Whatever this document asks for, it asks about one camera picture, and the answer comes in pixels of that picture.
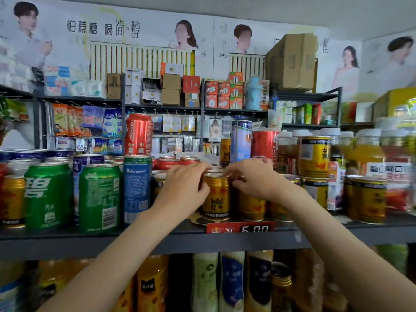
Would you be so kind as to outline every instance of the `white slatted vent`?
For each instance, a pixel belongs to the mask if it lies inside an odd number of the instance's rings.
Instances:
[[[105,81],[107,73],[122,73],[127,68],[140,68],[148,78],[160,78],[161,62],[181,63],[184,75],[190,75],[192,50],[90,42],[90,52],[91,80]]]
[[[266,56],[254,54],[229,54],[230,66],[229,72],[244,73],[244,81],[252,76],[258,76],[265,80],[265,60]]]

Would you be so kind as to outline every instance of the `gold can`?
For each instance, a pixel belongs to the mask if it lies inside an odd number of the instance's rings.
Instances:
[[[266,213],[266,200],[257,199],[238,191],[238,211],[246,221],[262,221]]]
[[[325,210],[328,200],[328,178],[302,177],[302,187]]]
[[[272,262],[272,311],[292,311],[292,276],[283,263]]]
[[[227,167],[230,164],[231,139],[221,139],[220,166]]]
[[[354,202],[348,208],[349,217],[369,224],[384,223],[387,182],[370,177],[349,176],[347,179],[349,200]]]
[[[287,180],[291,181],[292,183],[296,185],[301,185],[300,177],[297,175],[291,175],[291,174],[282,174]],[[286,212],[286,209],[283,208],[281,204],[278,203],[269,203],[270,205],[270,214],[274,219],[280,222],[293,222],[292,219],[290,219],[288,213]]]
[[[203,216],[211,220],[227,220],[230,215],[230,178],[222,173],[206,173],[203,180],[210,193],[202,205]]]
[[[7,175],[3,182],[3,212],[1,221],[8,228],[25,226],[26,209],[24,207],[24,177]]]
[[[160,191],[162,190],[163,185],[165,184],[166,171],[159,171],[159,173],[153,174],[153,202],[156,200]]]
[[[330,144],[330,137],[303,137],[299,147],[299,175],[313,178],[328,177]]]

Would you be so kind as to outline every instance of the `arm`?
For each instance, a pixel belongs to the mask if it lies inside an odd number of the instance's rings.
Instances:
[[[173,167],[152,208],[137,217],[94,262],[38,312],[110,311],[140,265],[182,220],[205,200],[209,187],[201,174],[207,163]]]
[[[234,186],[287,209],[357,311],[414,311],[416,286],[271,165],[250,159],[231,164],[224,173],[242,173],[246,182],[237,180]]]

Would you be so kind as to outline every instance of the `red box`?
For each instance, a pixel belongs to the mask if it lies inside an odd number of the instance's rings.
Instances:
[[[219,82],[218,89],[219,89],[218,96],[230,96],[230,83],[229,82]]]
[[[205,93],[206,94],[218,94],[218,82],[216,81],[207,81],[205,83]]]
[[[218,96],[218,108],[230,108],[230,97]]]
[[[242,109],[242,98],[230,97],[230,109]]]
[[[213,95],[213,94],[205,95],[205,107],[217,108],[217,105],[218,105],[218,95]]]
[[[228,82],[230,84],[243,85],[244,75],[242,72],[230,72],[228,74]]]
[[[184,93],[200,93],[201,78],[198,76],[184,76]]]
[[[240,97],[244,96],[244,87],[242,85],[230,85],[230,97]]]

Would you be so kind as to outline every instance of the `green can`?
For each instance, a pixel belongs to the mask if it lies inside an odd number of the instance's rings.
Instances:
[[[74,212],[72,174],[67,162],[42,162],[24,175],[26,227],[41,230],[66,224]]]
[[[84,167],[80,175],[80,229],[105,232],[118,227],[120,168],[100,163]]]

